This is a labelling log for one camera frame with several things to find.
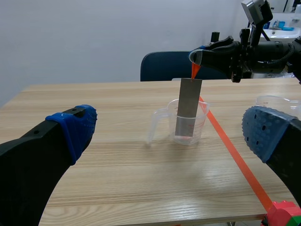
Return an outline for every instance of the measuring cup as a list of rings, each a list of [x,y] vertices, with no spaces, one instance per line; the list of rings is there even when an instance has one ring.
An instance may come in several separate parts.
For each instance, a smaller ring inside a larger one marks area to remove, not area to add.
[[[256,105],[270,107],[291,116],[301,118],[301,101],[289,100],[277,96],[260,96],[256,99]]]
[[[153,140],[156,126],[163,118],[169,119],[170,137],[175,142],[182,145],[191,145],[199,141],[210,105],[208,103],[199,101],[197,116],[195,118],[186,118],[177,115],[178,104],[179,99],[173,100],[167,105],[167,108],[159,109],[152,115],[148,143]],[[188,132],[190,132],[192,136],[176,136],[176,129],[177,131],[189,130]]]

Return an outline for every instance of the green block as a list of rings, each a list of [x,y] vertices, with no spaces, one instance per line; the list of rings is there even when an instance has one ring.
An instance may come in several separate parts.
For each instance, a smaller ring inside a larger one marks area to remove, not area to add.
[[[299,223],[301,223],[301,216],[294,216],[288,221],[286,226],[297,226]]]

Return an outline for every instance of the wooden table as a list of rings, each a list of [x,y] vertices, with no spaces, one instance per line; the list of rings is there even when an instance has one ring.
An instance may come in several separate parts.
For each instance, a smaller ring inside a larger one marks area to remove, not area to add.
[[[146,145],[151,114],[178,98],[179,81],[35,85],[0,110],[0,142],[47,115],[89,104],[98,121],[88,149],[56,186],[41,226],[169,226],[261,219],[256,198],[209,120],[191,146],[168,139],[167,121]],[[273,201],[294,201],[246,146],[245,110],[260,95],[301,99],[296,79],[203,81],[201,96]]]

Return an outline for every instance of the orange tape line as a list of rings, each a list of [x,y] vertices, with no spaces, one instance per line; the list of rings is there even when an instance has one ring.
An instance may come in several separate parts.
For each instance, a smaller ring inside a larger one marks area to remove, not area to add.
[[[211,111],[208,112],[208,119],[210,120],[211,124],[215,128],[216,132],[222,139],[223,143],[225,144],[226,148],[228,149],[229,153],[231,154],[232,158],[238,165],[240,171],[245,176],[246,180],[248,181],[249,185],[253,189],[254,193],[256,194],[259,201],[262,203],[263,207],[266,211],[270,209],[272,206],[272,200],[269,198],[268,194],[264,191],[248,165],[245,163],[244,159],[241,157],[235,146],[230,141],[229,137],[222,129],[216,118],[213,116]]]

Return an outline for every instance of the red liquid stream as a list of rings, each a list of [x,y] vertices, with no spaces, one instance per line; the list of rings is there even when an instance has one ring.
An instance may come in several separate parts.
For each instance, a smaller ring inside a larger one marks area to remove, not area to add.
[[[196,65],[195,63],[192,63],[192,70],[191,70],[191,78],[194,79],[200,70],[201,65]]]

